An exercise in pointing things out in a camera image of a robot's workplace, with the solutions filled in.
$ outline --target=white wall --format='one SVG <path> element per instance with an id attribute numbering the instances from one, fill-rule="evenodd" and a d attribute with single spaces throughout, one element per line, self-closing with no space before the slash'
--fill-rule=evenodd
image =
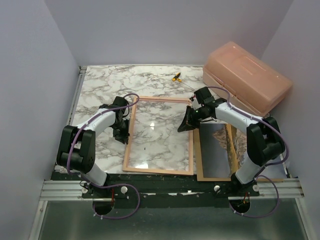
<path id="1" fill-rule="evenodd" d="M 79 68 L 43 0 L 0 7 L 0 239 L 28 239 Z"/>
<path id="2" fill-rule="evenodd" d="M 194 65 L 230 40 L 260 58 L 293 0 L 45 1 L 78 65 Z"/>
<path id="3" fill-rule="evenodd" d="M 320 1 L 295 0 L 262 60 L 294 82 L 274 111 L 320 238 Z"/>

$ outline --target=white marble countertop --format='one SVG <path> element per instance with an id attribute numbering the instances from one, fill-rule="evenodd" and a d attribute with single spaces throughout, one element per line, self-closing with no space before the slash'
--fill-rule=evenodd
<path id="1" fill-rule="evenodd" d="M 173 82 L 172 77 L 179 72 L 182 82 Z M 111 104 L 116 96 L 136 93 L 140 96 L 190 98 L 195 90 L 205 86 L 201 66 L 88 66 L 71 124 L 75 126 L 87 121 L 100 105 Z M 140 114 L 135 121 L 137 126 L 134 128 L 134 138 L 137 146 L 131 150 L 132 167 L 186 170 L 188 149 L 183 144 L 187 143 L 186 135 L 176 134 L 184 116 L 184 106 L 177 109 L 177 105 L 156 104 L 150 108 L 142 103 L 138 104 L 138 108 L 143 108 L 141 112 L 147 114 Z M 161 119 L 162 125 L 165 123 L 166 127 L 158 124 L 157 119 Z M 108 127 L 96 138 L 95 162 L 108 173 L 128 173 L 122 171 L 125 149 L 126 145 L 116 141 L 113 129 Z M 276 168 L 267 168 L 263 173 L 272 178 L 285 178 L 284 168 L 281 165 Z"/>
<path id="2" fill-rule="evenodd" d="M 172 81 L 172 77 L 181 72 L 182 82 Z M 199 66 L 176 66 L 176 65 L 124 65 L 124 66 L 89 66 L 87 68 L 79 101 L 76 107 L 72 125 L 83 123 L 88 120 L 102 104 L 111 104 L 116 96 L 124 96 L 129 93 L 136 93 L 140 96 L 162 96 L 175 98 L 190 98 L 193 92 L 205 86 L 202 80 L 202 67 Z M 125 155 L 125 145 L 113 138 L 113 130 L 108 127 L 96 139 L 95 162 L 108 173 L 123 173 L 122 165 Z M 154 157 L 153 167 L 177 169 L 179 166 L 186 167 L 181 159 L 180 163 L 175 163 L 175 150 L 177 146 L 165 146 L 168 156 L 164 159 L 156 155 L 155 149 L 146 148 L 144 153 L 148 157 Z"/>

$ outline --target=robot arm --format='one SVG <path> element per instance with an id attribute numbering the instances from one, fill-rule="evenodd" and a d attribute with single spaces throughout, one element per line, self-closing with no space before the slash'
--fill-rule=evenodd
<path id="1" fill-rule="evenodd" d="M 111 105 L 101 105 L 97 113 L 94 114 L 94 116 L 99 116 L 90 123 L 83 122 L 77 126 L 67 125 L 64 127 L 56 163 L 65 168 L 67 167 L 71 144 L 78 130 L 86 124 L 87 126 L 81 131 L 77 139 L 77 146 L 79 143 L 81 143 L 81 145 L 75 147 L 72 151 L 70 169 L 73 170 L 73 172 L 80 172 L 90 182 L 99 186 L 104 186 L 108 174 L 102 171 L 98 165 L 95 164 L 96 137 L 99 136 L 106 128 L 111 127 L 113 128 L 113 137 L 123 144 L 128 144 L 129 120 L 124 120 L 123 117 L 128 115 L 126 112 L 129 110 L 124 108 L 109 111 L 104 114 L 101 113 L 107 109 L 125 107 L 128 104 L 128 101 L 124 97 L 117 96 Z"/>
<path id="2" fill-rule="evenodd" d="M 247 154 L 239 170 L 231 176 L 231 184 L 240 189 L 251 183 L 264 165 L 285 151 L 285 144 L 270 128 L 253 120 L 261 119 L 279 131 L 277 121 L 273 117 L 262 118 L 249 114 L 251 117 L 236 112 L 235 106 L 230 107 L 226 100 L 214 99 L 207 87 L 194 92 L 192 106 L 187 106 L 186 113 L 178 132 L 189 131 L 200 127 L 202 120 L 212 117 L 233 125 L 247 136 Z"/>

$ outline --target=glass pane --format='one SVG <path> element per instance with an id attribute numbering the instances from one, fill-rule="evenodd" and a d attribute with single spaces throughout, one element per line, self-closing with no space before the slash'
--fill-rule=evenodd
<path id="1" fill-rule="evenodd" d="M 248 215 L 268 213 L 274 199 L 253 199 Z M 132 209 L 114 209 L 123 216 Z M 296 201 L 281 199 L 276 213 L 241 217 L 230 208 L 140 208 L 123 220 L 93 217 L 92 202 L 48 202 L 40 240 L 307 240 Z"/>
<path id="2" fill-rule="evenodd" d="M 178 133 L 185 103 L 140 101 L 128 167 L 189 170 L 189 133 Z"/>
<path id="3" fill-rule="evenodd" d="M 227 153 L 225 124 L 202 123 L 199 129 L 203 176 L 205 178 L 228 178 L 231 176 L 231 164 Z M 241 157 L 247 150 L 247 137 L 243 134 L 241 142 L 235 144 L 235 151 L 241 166 Z M 269 163 L 280 161 L 280 156 Z M 287 178 L 282 164 L 267 167 L 263 175 L 277 179 Z"/>

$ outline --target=wooden frame border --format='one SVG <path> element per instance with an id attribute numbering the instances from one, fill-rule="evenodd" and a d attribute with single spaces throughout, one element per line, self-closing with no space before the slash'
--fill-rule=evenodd
<path id="1" fill-rule="evenodd" d="M 140 96 L 139 102 L 140 101 L 190 104 L 190 100 L 188 98 L 175 98 L 175 97 L 162 97 L 162 96 Z M 152 173 L 152 174 L 193 175 L 194 174 L 193 131 L 189 131 L 189 143 L 188 143 L 189 169 L 188 171 L 128 167 L 130 150 L 131 150 L 131 145 L 132 145 L 132 140 L 134 135 L 136 112 L 137 112 L 137 104 L 133 105 L 131 110 L 131 119 L 130 119 L 130 126 L 129 126 L 130 136 L 129 136 L 128 144 L 125 148 L 122 170 L 125 172 Z"/>
<path id="2" fill-rule="evenodd" d="M 230 177 L 204 177 L 204 169 L 202 166 L 201 144 L 199 129 L 193 130 L 193 141 L 195 151 L 195 164 L 196 164 L 196 180 L 199 182 L 229 182 Z M 258 178 L 258 182 L 268 182 L 264 178 Z M 272 178 L 273 182 L 283 182 L 283 178 Z"/>

